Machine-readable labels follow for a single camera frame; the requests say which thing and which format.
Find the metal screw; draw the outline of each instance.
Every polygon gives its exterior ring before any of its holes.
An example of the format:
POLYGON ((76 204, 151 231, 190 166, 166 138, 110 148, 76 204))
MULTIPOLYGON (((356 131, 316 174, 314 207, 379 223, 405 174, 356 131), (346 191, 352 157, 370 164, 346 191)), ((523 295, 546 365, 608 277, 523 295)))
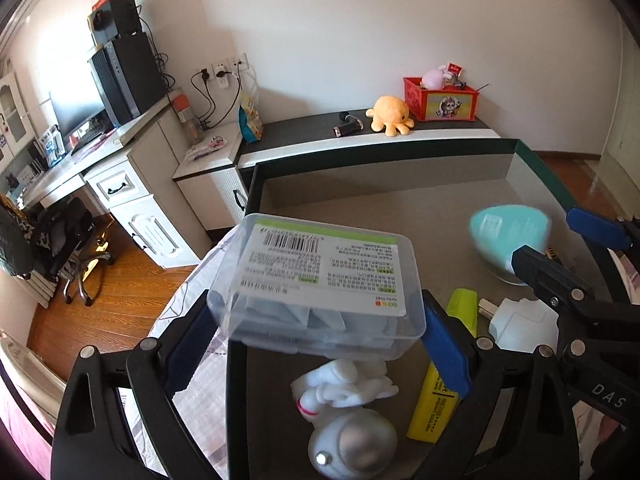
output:
POLYGON ((488 337, 479 337, 476 339, 476 345, 481 350, 491 350, 494 347, 494 342, 491 341, 488 337))
POLYGON ((547 346, 547 345, 540 345, 538 347, 538 352, 540 352, 540 355, 542 355, 542 357, 552 357, 554 354, 554 351, 551 349, 551 346, 547 346))
POLYGON ((331 455, 325 451, 316 454, 316 463, 318 465, 329 465, 331 463, 331 455))
POLYGON ((584 354, 586 348, 587 347, 584 345, 584 341, 582 341, 581 339, 574 339, 573 341, 571 341, 571 346, 569 346, 569 350, 571 350, 571 353, 575 356, 581 356, 582 354, 584 354))
POLYGON ((574 288, 571 291, 571 297, 574 298, 575 301, 582 301, 584 299, 584 292, 579 288, 574 288))
POLYGON ((155 337, 147 337, 140 341, 140 348, 143 350, 153 350, 158 344, 158 339, 155 337))
POLYGON ((84 358, 84 359, 88 359, 89 357, 91 357, 95 352, 95 348, 92 346, 85 346, 81 351, 80 351, 80 357, 84 358))

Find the drawer handle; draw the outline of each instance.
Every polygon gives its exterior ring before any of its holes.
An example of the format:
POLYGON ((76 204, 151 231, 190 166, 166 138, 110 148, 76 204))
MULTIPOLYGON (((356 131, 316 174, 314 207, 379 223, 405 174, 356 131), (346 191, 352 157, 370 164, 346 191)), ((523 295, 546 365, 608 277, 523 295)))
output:
POLYGON ((240 202, 240 199, 238 198, 239 195, 239 191, 237 189, 234 190, 234 198, 236 199, 236 203, 238 204, 238 207, 240 209, 242 209, 242 211, 244 211, 244 206, 242 205, 242 202, 240 202))
MULTIPOLYGON (((137 236, 138 238, 140 238, 140 239, 142 240, 142 236, 140 236, 139 234, 131 233, 131 238, 133 238, 133 237, 135 237, 135 236, 137 236)), ((141 246, 138 246, 138 247, 140 247, 140 249, 142 249, 143 251, 144 251, 145 249, 148 249, 148 247, 144 244, 144 242, 142 243, 142 247, 141 247, 141 246)))
POLYGON ((123 187, 125 187, 126 185, 127 185, 127 183, 126 183, 126 182, 123 182, 123 183, 120 185, 120 187, 117 187, 116 189, 111 189, 111 188, 109 188, 109 189, 107 190, 107 195, 113 195, 113 194, 116 194, 117 192, 119 192, 119 191, 120 191, 123 187))

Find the white astronaut toy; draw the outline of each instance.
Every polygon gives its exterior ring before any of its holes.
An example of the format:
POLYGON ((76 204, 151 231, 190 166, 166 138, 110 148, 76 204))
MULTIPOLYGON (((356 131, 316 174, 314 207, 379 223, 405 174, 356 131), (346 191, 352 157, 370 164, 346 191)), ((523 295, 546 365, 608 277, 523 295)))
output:
POLYGON ((331 361, 291 383, 298 410, 316 430, 309 460, 334 480, 367 480, 392 460, 398 436, 379 413, 362 407, 398 393, 384 361, 331 361))

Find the bed sheet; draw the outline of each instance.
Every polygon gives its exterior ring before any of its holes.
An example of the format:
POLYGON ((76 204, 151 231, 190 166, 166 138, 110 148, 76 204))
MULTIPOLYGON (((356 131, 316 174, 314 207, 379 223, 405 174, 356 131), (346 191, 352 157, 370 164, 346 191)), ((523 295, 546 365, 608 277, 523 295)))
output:
MULTIPOLYGON (((236 228, 229 231, 193 270, 154 323, 150 336, 158 337, 176 317, 184 316, 208 289, 236 228)), ((174 405, 204 456, 223 480, 228 479, 226 460, 226 338, 220 330, 209 343, 189 386, 174 396, 174 405)), ((146 467, 161 474, 164 468, 146 432, 136 401, 126 390, 125 415, 146 467)))
MULTIPOLYGON (((53 434, 53 427, 42 415, 37 405, 20 388, 16 388, 16 390, 31 410, 31 413, 36 416, 50 434, 53 434)), ((51 446, 31 425, 29 419, 15 403, 3 380, 0 380, 0 419, 16 446, 18 446, 34 469, 40 473, 44 480, 49 480, 51 477, 51 446)))

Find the black chair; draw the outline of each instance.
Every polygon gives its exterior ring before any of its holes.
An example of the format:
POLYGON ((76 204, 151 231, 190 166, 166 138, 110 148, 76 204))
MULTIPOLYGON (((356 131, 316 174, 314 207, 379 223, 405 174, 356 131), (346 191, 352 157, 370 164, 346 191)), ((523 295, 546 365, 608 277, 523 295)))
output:
MULTIPOLYGON (((111 254, 105 251, 83 254, 82 259, 74 254, 76 250, 81 250, 87 245, 94 236, 94 232, 95 224, 91 212, 79 198, 74 198, 69 203, 55 204, 44 210, 31 235, 33 270, 51 281, 55 281, 57 276, 65 278, 63 294, 67 303, 72 301, 68 292, 69 285, 77 278, 78 290, 84 305, 91 306, 94 300, 87 294, 82 281, 88 264, 93 260, 106 260, 109 265, 114 262, 111 254), (50 250, 37 244, 42 232, 49 235, 50 250)), ((98 244, 102 245, 103 240, 98 240, 98 244)))

